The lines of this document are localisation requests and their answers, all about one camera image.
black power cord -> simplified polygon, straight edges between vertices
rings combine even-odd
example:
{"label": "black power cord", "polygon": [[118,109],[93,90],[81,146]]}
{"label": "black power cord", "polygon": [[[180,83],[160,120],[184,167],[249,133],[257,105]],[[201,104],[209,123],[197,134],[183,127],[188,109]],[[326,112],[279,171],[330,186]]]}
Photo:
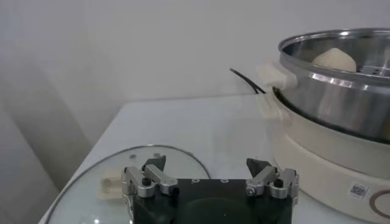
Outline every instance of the black power cord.
{"label": "black power cord", "polygon": [[230,68],[230,71],[232,73],[236,74],[238,77],[245,80],[245,82],[247,82],[253,88],[253,90],[255,91],[256,94],[258,94],[258,92],[261,92],[263,94],[266,93],[260,86],[256,85],[256,83],[254,83],[253,81],[248,79],[245,75],[242,75],[241,73],[239,73],[237,70]]}

glass lid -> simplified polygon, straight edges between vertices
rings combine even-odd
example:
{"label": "glass lid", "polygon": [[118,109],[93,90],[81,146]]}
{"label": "glass lid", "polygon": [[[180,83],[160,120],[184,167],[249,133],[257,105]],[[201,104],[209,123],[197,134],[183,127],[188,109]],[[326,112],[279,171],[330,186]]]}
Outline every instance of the glass lid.
{"label": "glass lid", "polygon": [[122,198],[102,197],[101,181],[110,173],[120,177],[128,166],[141,166],[150,158],[166,156],[164,173],[174,178],[209,179],[202,163],[192,154],[167,145],[145,145],[123,150],[91,166],[56,199],[46,223],[123,224],[129,222]]}

steamed bun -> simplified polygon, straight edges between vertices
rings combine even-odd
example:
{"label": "steamed bun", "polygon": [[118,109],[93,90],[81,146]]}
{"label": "steamed bun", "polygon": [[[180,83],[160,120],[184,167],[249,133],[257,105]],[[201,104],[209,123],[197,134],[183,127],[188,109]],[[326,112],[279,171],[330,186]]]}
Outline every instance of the steamed bun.
{"label": "steamed bun", "polygon": [[356,72],[356,62],[344,51],[338,48],[331,48],[318,55],[312,62],[314,65],[323,67]]}

stainless steel pot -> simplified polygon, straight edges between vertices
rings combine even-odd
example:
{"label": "stainless steel pot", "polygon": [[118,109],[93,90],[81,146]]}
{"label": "stainless steel pot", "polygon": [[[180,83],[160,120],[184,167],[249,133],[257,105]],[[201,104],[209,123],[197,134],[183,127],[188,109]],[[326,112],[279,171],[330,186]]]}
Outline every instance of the stainless steel pot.
{"label": "stainless steel pot", "polygon": [[[337,47],[358,67],[347,72],[312,65]],[[390,144],[390,29],[329,30],[283,40],[280,63],[298,86],[276,89],[290,109],[343,133]]]}

white curtain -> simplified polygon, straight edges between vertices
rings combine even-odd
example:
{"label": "white curtain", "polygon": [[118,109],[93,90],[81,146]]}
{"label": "white curtain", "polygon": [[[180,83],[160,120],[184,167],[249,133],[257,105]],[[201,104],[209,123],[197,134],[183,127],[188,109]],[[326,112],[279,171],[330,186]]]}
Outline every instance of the white curtain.
{"label": "white curtain", "polygon": [[0,223],[38,223],[58,190],[0,104]]}

